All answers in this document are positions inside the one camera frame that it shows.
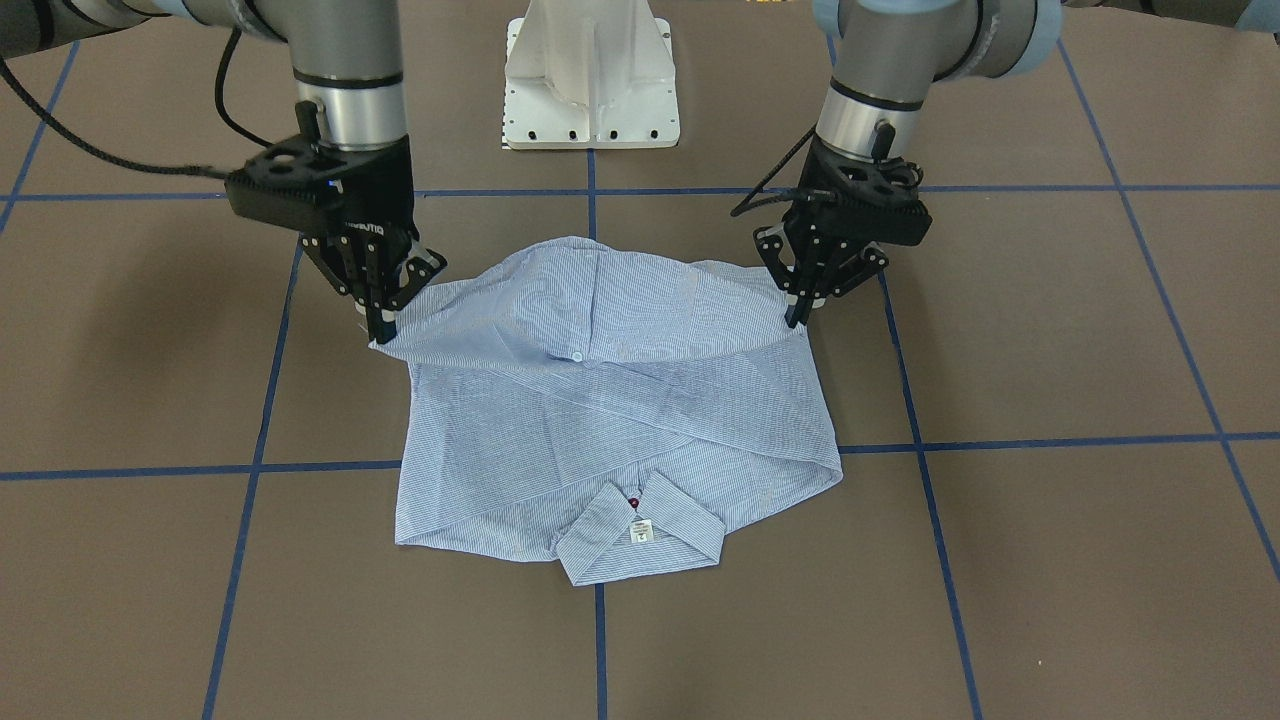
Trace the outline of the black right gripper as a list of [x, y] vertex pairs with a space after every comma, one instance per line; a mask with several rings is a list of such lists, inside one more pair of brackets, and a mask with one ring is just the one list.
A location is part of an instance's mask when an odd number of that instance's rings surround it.
[[447, 268], [440, 254], [422, 246], [413, 220], [411, 141], [316, 150], [312, 167], [339, 201], [339, 225], [306, 240], [305, 252], [337, 293], [364, 307], [369, 341], [387, 345], [398, 334], [398, 311]]

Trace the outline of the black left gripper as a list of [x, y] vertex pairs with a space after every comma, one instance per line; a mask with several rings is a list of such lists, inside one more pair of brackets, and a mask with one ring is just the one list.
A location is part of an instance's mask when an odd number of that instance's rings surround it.
[[772, 225], [753, 232], [753, 243], [777, 288], [786, 296], [783, 314], [788, 328], [809, 323], [815, 301], [842, 297], [873, 279], [888, 265], [887, 243], [859, 243], [822, 236], [806, 225], [812, 214], [803, 208], [814, 201], [813, 192], [801, 187], [806, 160], [850, 160], [822, 140], [799, 140], [753, 188], [753, 208], [782, 210]]

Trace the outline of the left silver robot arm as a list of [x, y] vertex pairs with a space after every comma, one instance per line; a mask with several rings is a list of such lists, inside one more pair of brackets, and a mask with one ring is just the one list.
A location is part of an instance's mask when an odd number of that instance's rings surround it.
[[782, 202], [754, 233], [795, 328], [832, 297], [870, 281], [886, 246], [918, 246], [931, 228], [908, 160], [933, 85], [997, 79], [1037, 68], [1056, 46], [1070, 1], [818, 1], [815, 20], [836, 60], [820, 114], [786, 152], [804, 154], [797, 183], [756, 183], [733, 215]]

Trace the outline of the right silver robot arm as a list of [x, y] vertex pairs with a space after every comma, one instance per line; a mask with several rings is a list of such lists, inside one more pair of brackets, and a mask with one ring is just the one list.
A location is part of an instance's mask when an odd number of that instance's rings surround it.
[[415, 184], [401, 19], [394, 1], [5, 1], [3, 59], [175, 17], [230, 31], [215, 78], [241, 37], [284, 44], [298, 88], [289, 138], [261, 142], [234, 170], [133, 161], [93, 146], [56, 120], [9, 67], [3, 79], [50, 129], [128, 170], [220, 181], [236, 215], [294, 231], [332, 288], [353, 300], [367, 337], [388, 345], [397, 316], [444, 268], [422, 246]]

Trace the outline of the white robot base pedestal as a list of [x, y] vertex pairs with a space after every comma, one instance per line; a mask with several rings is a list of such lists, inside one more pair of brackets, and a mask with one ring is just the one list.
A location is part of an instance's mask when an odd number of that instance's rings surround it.
[[672, 28], [646, 1], [531, 1], [506, 28], [502, 143], [513, 151], [671, 149]]

